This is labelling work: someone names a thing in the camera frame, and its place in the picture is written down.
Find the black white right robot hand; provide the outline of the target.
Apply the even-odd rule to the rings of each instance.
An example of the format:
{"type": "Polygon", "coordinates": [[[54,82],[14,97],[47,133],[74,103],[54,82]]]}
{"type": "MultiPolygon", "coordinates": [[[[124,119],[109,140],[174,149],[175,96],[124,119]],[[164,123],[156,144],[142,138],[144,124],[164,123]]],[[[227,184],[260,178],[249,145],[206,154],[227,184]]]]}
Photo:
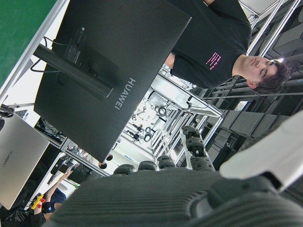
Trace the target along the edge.
{"type": "Polygon", "coordinates": [[[303,174],[298,112],[215,171],[201,136],[185,126],[187,167],[169,157],[119,167],[83,183],[47,227],[300,227],[303,209],[280,192],[303,174]]]}

